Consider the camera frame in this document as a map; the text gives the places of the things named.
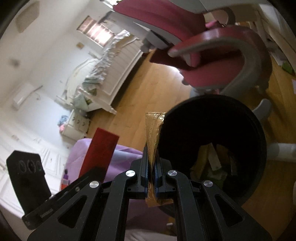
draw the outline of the green object on floor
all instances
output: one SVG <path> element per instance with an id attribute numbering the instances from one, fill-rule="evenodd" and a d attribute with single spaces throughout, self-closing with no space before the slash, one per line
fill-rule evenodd
<path id="1" fill-rule="evenodd" d="M 295 75 L 295 71 L 294 69 L 292 68 L 291 64 L 289 62 L 284 62 L 283 65 L 281 66 L 281 68 L 288 72 L 289 74 L 291 75 Z"/>

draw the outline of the white nightstand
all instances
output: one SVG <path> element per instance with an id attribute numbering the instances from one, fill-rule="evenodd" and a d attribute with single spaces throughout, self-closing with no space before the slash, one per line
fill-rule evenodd
<path id="1" fill-rule="evenodd" d="M 71 115 L 65 124 L 62 135 L 67 136 L 75 141 L 83 139 L 89 128 L 90 120 L 81 116 L 78 112 L 72 110 Z"/>

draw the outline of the red armrest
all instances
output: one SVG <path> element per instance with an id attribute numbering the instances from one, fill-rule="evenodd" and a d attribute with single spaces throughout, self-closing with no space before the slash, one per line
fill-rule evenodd
<path id="1" fill-rule="evenodd" d="M 180 42 L 172 47 L 168 51 L 168 54 L 171 57 L 177 57 L 183 54 L 199 52 L 217 46 L 227 44 L 232 45 L 235 40 L 241 40 L 245 43 L 249 43 L 255 48 L 257 48 L 257 42 L 262 42 L 260 37 L 253 30 L 247 27 L 233 25 L 226 26 L 224 28 L 211 29 L 195 35 L 190 39 Z"/>

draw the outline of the crumpled plastic wrapper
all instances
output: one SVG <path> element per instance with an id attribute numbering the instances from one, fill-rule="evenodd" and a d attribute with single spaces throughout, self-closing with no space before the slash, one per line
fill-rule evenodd
<path id="1" fill-rule="evenodd" d="M 90 94 L 96 96 L 96 89 L 100 88 L 103 84 L 105 77 L 108 74 L 108 68 L 111 66 L 113 59 L 120 53 L 122 48 L 128 44 L 138 40 L 135 36 L 127 32 L 126 30 L 121 31 L 115 35 L 112 40 L 106 44 L 103 48 L 103 55 L 99 60 L 99 63 L 96 64 L 93 71 L 87 75 L 82 83 L 82 85 L 77 86 L 74 99 L 74 106 L 80 108 L 81 106 L 86 107 L 91 104 L 91 100 L 84 97 L 82 93 L 78 91 L 79 88 L 89 92 Z"/>
<path id="2" fill-rule="evenodd" d="M 149 183 L 148 183 L 148 197 L 146 204 L 148 207 L 156 207 L 165 204 L 173 203 L 172 199 L 158 199 L 155 195 L 155 189 L 152 182 L 152 173 L 154 162 L 156 158 L 157 146 L 159 141 L 159 134 L 161 126 L 165 118 L 165 112 L 148 112 L 146 113 L 146 140 L 149 162 Z"/>

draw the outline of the white bed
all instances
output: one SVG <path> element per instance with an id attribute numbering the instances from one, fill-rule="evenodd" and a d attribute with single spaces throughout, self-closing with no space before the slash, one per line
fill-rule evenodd
<path id="1" fill-rule="evenodd" d="M 79 88 L 80 93 L 92 100 L 91 104 L 83 108 L 84 111 L 89 112 L 102 108 L 110 113 L 116 114 L 116 110 L 111 107 L 111 103 L 130 71 L 142 56 L 142 52 L 140 51 L 141 45 L 141 41 L 133 41 L 124 46 L 119 54 L 113 58 L 111 65 L 107 68 L 107 75 L 103 83 L 97 88 L 96 96 Z M 65 104 L 72 105 L 77 87 L 82 84 L 85 77 L 91 73 L 98 62 L 99 60 L 97 58 L 89 58 L 76 67 L 67 81 L 64 92 L 65 95 L 58 96 L 58 98 Z"/>

